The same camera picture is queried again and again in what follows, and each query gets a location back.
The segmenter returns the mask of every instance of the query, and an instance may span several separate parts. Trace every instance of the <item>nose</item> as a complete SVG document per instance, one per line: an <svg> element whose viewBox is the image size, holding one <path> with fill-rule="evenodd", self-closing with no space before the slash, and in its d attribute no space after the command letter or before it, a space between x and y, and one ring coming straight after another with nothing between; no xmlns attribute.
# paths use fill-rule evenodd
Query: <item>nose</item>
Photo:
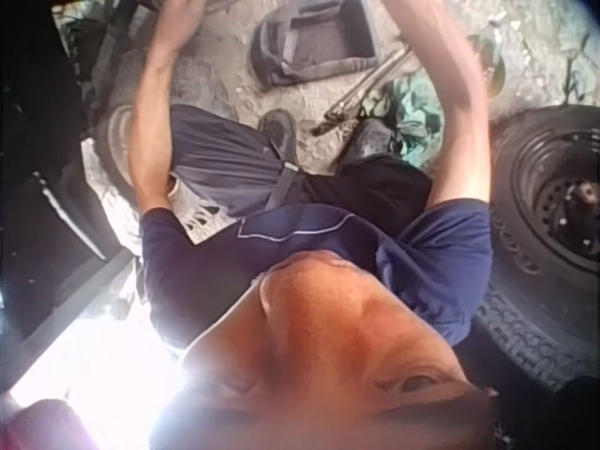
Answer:
<svg viewBox="0 0 600 450"><path fill-rule="evenodd" d="M261 302L281 379L303 395L331 395L356 378L365 277L333 254L316 253L285 262L263 280Z"/></svg>

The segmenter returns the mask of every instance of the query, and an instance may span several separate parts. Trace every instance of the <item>shoe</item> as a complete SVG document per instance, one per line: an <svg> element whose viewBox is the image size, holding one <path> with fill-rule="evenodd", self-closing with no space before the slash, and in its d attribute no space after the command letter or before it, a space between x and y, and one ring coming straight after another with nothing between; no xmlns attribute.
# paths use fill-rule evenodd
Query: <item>shoe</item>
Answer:
<svg viewBox="0 0 600 450"><path fill-rule="evenodd" d="M394 132L379 119L366 119L354 131L348 145L337 159L344 166L361 159L390 153Z"/></svg>
<svg viewBox="0 0 600 450"><path fill-rule="evenodd" d="M273 110L265 114L259 122L262 131L271 143L277 157L283 162L298 165L296 155L296 123L285 110Z"/></svg>

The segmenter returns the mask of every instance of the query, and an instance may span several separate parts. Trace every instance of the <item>person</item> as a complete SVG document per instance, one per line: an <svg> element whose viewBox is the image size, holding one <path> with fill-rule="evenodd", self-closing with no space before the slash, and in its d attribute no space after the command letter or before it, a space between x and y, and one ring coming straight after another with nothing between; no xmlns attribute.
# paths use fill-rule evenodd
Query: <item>person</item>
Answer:
<svg viewBox="0 0 600 450"><path fill-rule="evenodd" d="M491 266L482 69L434 0L383 0L445 115L440 169L373 145L362 126L334 176L302 172L283 111L252 129L169 104L204 0L166 0L134 105L129 170L152 321L185 351L186 386L153 448L489 448L489 395L452 345ZM170 173L233 225L192 245Z"/></svg>

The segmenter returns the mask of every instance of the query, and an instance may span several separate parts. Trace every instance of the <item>hand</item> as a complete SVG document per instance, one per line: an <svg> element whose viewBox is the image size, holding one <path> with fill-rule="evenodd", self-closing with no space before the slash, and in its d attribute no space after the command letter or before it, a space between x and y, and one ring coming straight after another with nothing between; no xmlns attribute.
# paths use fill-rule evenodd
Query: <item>hand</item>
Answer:
<svg viewBox="0 0 600 450"><path fill-rule="evenodd" d="M194 34L207 0L165 0L158 17L152 50L175 57Z"/></svg>

